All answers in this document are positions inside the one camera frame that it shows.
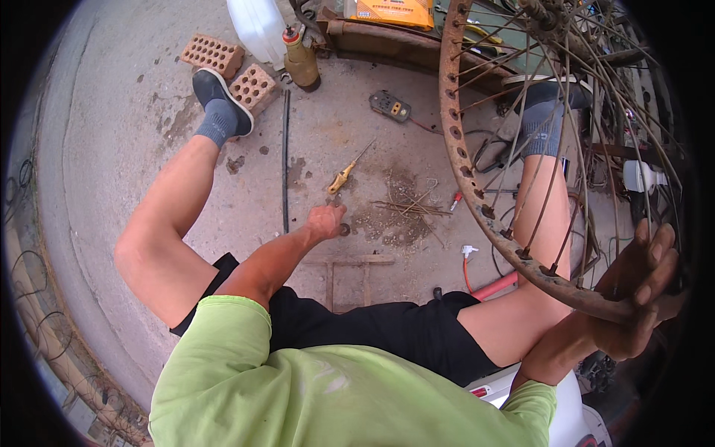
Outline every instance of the bottle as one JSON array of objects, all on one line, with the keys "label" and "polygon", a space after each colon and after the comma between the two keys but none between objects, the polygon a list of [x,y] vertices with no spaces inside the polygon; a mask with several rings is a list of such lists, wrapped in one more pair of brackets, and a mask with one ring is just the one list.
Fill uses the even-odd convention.
[{"label": "bottle", "polygon": [[320,87],[320,73],[317,70],[315,53],[303,45],[300,33],[290,25],[283,31],[283,43],[287,48],[284,57],[285,69],[293,82],[306,92],[314,92]]},{"label": "bottle", "polygon": [[227,0],[227,5],[243,46],[260,62],[270,62],[274,70],[283,69],[285,22],[275,0]]}]

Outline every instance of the screwdriver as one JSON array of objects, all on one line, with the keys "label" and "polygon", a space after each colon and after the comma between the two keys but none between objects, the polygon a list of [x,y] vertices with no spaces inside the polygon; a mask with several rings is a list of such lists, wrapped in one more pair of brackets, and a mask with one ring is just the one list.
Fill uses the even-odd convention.
[{"label": "screwdriver", "polygon": [[369,142],[367,146],[365,146],[363,151],[345,169],[343,169],[337,174],[337,176],[335,177],[335,181],[327,189],[328,194],[335,194],[340,189],[340,187],[343,186],[345,182],[347,182],[347,176],[350,174],[350,171],[352,171],[353,167],[355,167],[355,163],[358,162],[358,158],[360,158],[377,139],[377,137],[373,138],[373,140]]}]

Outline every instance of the yellow screwdriver handle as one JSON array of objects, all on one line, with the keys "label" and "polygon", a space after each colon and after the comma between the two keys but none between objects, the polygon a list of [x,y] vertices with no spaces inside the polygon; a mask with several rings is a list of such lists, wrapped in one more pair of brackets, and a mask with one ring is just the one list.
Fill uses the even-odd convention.
[{"label": "yellow screwdriver handle", "polygon": [[343,171],[338,172],[337,176],[335,177],[335,181],[330,185],[327,189],[328,194],[335,194],[341,186],[347,182],[347,176],[350,174],[350,171],[352,171],[353,167],[355,167],[355,162],[350,163]]}]

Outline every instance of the white container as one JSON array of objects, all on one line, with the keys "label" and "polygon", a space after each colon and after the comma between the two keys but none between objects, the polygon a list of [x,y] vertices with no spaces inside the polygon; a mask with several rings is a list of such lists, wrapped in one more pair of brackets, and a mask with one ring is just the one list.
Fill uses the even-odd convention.
[{"label": "white container", "polygon": [[284,67],[286,53],[281,35],[285,21],[275,0],[227,0],[236,34],[246,49],[261,62],[269,62],[273,69]]}]

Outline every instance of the rusty bicycle wheel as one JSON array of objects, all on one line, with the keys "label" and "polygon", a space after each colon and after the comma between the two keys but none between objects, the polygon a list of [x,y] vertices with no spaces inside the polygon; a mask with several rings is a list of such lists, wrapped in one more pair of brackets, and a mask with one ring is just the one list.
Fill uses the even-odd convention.
[{"label": "rusty bicycle wheel", "polygon": [[[463,131],[463,114],[476,107],[492,107],[492,99],[503,99],[507,94],[516,98],[508,104],[503,119],[494,133],[485,138],[481,147],[487,147],[497,137],[506,122],[506,117],[515,110],[524,108],[526,90],[537,83],[554,82],[558,85],[560,100],[563,102],[563,118],[561,130],[570,127],[576,136],[577,155],[577,180],[579,195],[583,200],[583,221],[588,231],[589,219],[588,190],[589,176],[595,163],[606,163],[608,173],[603,185],[610,190],[613,200],[613,213],[615,217],[616,254],[620,251],[620,241],[623,239],[618,233],[620,224],[625,219],[624,213],[618,213],[617,187],[621,181],[613,173],[612,166],[620,162],[622,150],[617,153],[618,158],[608,153],[609,147],[616,147],[613,143],[620,143],[620,148],[631,148],[639,162],[641,148],[648,147],[651,154],[657,155],[657,160],[662,167],[667,185],[658,185],[656,189],[661,192],[659,197],[668,205],[670,212],[663,216],[658,204],[651,204],[646,191],[644,200],[644,217],[648,219],[649,234],[654,231],[651,223],[670,222],[676,230],[676,247],[683,249],[681,234],[682,196],[684,193],[681,177],[685,175],[687,152],[685,144],[674,136],[673,126],[663,124],[659,119],[658,107],[662,101],[646,101],[645,95],[650,94],[645,88],[638,90],[633,84],[635,71],[657,74],[662,67],[651,51],[638,42],[638,28],[628,17],[627,11],[622,11],[613,0],[519,0],[519,9],[516,13],[506,10],[497,10],[494,5],[484,1],[452,1],[450,3],[444,24],[439,71],[439,100],[440,119],[444,129],[445,148],[453,168],[458,186],[463,193],[472,215],[479,227],[484,231],[490,242],[499,253],[527,280],[538,288],[547,292],[555,299],[570,307],[599,318],[614,322],[625,323],[635,312],[635,307],[627,300],[608,300],[602,294],[583,286],[583,276],[586,266],[592,264],[586,259],[593,250],[587,250],[588,237],[583,238],[583,259],[577,269],[575,277],[567,280],[556,274],[559,259],[562,256],[567,240],[571,237],[571,226],[577,215],[576,207],[571,216],[571,226],[566,238],[561,245],[561,251],[550,265],[543,265],[530,255],[530,246],[536,235],[541,218],[546,209],[551,187],[560,163],[555,163],[551,173],[546,198],[543,201],[541,215],[536,227],[533,229],[528,243],[521,245],[513,238],[514,224],[520,217],[521,209],[517,207],[511,222],[506,225],[495,216],[495,206],[502,194],[504,178],[513,161],[520,155],[523,148],[540,129],[551,134],[553,125],[545,126],[551,117],[541,123],[536,132],[531,134],[525,142],[517,147],[517,139],[513,138],[508,161],[496,171],[488,175],[480,174],[483,171],[476,169],[475,153],[478,147],[469,147],[465,143]],[[495,23],[485,24],[483,18],[493,18]],[[465,35],[466,31],[474,30],[478,25],[481,38],[474,39]],[[500,32],[521,33],[521,40],[514,42],[495,40],[493,37]],[[489,62],[464,69],[460,60],[470,51],[480,51],[485,47],[497,46],[499,54]],[[499,67],[509,66],[514,61],[521,60],[523,74],[518,77],[504,79],[504,90],[485,99],[471,104],[460,102],[460,93],[466,87],[477,85],[481,77]],[[576,113],[571,109],[570,94],[576,90],[588,90],[591,104],[589,107],[591,119],[585,125],[578,125]],[[564,153],[563,138],[558,148],[557,159]],[[642,184],[649,185],[646,181],[644,170],[640,170]],[[487,197],[485,191],[492,184],[498,185],[496,194]],[[528,198],[531,188],[526,191]],[[681,289],[685,282],[680,278]],[[673,315],[663,312],[659,315],[665,319]]]}]

